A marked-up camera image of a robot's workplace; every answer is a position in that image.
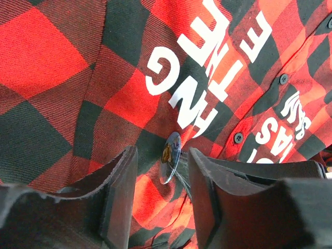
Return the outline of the red black plaid shirt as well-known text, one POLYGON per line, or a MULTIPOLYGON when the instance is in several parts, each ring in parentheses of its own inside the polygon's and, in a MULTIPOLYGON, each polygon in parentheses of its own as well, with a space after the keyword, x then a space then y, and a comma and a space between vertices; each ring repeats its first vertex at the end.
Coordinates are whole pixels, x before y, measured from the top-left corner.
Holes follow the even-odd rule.
POLYGON ((1 182, 54 191, 138 148, 129 248, 197 248, 171 133, 331 170, 331 1, 1 1, 1 182))

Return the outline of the brown round brooch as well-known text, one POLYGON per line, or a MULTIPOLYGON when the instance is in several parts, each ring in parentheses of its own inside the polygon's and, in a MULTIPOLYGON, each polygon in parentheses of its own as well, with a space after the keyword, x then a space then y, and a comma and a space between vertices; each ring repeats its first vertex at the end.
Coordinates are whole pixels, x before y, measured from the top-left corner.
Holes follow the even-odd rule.
POLYGON ((166 185, 175 175, 181 155, 181 137, 178 132, 170 134, 164 145, 159 167, 159 179, 166 185))

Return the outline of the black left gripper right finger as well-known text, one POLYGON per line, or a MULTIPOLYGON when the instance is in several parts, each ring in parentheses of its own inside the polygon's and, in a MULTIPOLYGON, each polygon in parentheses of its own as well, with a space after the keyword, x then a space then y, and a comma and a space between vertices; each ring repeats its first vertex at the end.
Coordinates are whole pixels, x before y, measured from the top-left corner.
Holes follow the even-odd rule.
POLYGON ((188 152, 199 248, 331 248, 331 179, 314 161, 254 164, 188 152))

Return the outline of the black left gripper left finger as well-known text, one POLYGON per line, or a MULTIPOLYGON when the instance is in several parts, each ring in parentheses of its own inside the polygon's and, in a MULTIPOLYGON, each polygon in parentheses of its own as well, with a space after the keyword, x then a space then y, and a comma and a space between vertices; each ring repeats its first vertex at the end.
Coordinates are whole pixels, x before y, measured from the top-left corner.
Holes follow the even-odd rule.
POLYGON ((137 161, 129 146, 57 192, 1 185, 1 248, 127 248, 137 161))

